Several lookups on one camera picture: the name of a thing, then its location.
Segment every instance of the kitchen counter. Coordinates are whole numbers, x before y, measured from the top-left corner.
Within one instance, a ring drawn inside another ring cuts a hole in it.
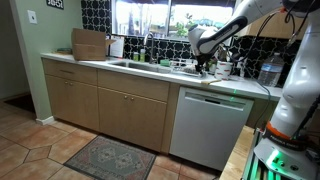
[[[74,60],[72,55],[60,55],[54,53],[42,53],[41,56],[43,58],[53,59],[62,62],[69,62],[73,64],[79,64],[99,69],[106,69],[115,72],[121,72],[136,76],[148,77],[152,79],[158,79],[173,83],[178,83],[181,85],[204,88],[208,90],[215,90],[224,93],[231,93],[235,95],[248,96],[252,98],[260,98],[267,99],[267,92],[255,81],[245,78],[240,78],[238,76],[232,77],[229,81],[220,81],[211,83],[210,85],[201,84],[201,81],[210,81],[214,80],[214,76],[208,75],[203,79],[199,79],[196,77],[186,76],[186,75],[178,75],[178,74],[160,74],[155,72],[143,71],[133,68],[126,68],[121,66],[112,65],[112,63],[116,63],[119,61],[131,61],[131,60],[123,60],[119,58],[107,57],[106,61],[76,61]],[[278,101],[282,94],[281,88],[268,87],[271,93],[271,100]]]
[[[234,146],[220,180],[239,180],[242,177],[253,140],[253,129],[244,126]]]

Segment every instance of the tile floor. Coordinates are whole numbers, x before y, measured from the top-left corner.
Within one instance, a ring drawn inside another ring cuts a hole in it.
[[[35,118],[33,113],[0,102],[0,179],[92,179],[63,163],[96,134],[65,122],[42,126]],[[148,180],[212,180],[219,174],[176,157],[158,155]]]

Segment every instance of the black tile backsplash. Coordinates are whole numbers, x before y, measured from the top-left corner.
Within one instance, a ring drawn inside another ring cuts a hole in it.
[[[82,0],[81,6],[84,29],[106,32],[107,34],[112,33],[111,0]],[[240,53],[244,56],[250,49],[253,39],[254,37],[252,36],[235,37],[230,51],[232,53]],[[258,38],[252,52],[248,56],[247,71],[249,71],[254,78],[257,78],[263,60],[272,56],[274,52],[280,52],[281,57],[285,61],[285,66],[278,85],[283,86],[301,43],[301,41],[296,41],[289,49],[285,49],[284,47],[287,42],[287,39]],[[155,53],[159,54],[159,59],[194,59],[188,42],[155,39],[154,43]],[[140,52],[142,48],[146,49],[146,60],[148,60],[150,56],[150,46],[143,46],[143,37],[126,36],[124,58],[132,59],[133,52]]]

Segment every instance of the faucet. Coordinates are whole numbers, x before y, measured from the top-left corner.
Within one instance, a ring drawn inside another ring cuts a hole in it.
[[[151,52],[150,52],[150,60],[149,60],[149,63],[150,64],[157,64],[158,63],[158,58],[154,58],[153,56],[153,45],[154,45],[154,38],[153,38],[153,34],[151,32],[149,32],[145,37],[144,37],[144,40],[143,40],[143,45],[146,46],[147,45],[147,42],[148,42],[148,38],[151,38]]]

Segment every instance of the stainless steel dishwasher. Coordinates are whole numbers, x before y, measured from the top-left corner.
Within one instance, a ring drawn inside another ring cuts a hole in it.
[[[170,154],[222,171],[252,105],[249,99],[181,87]]]

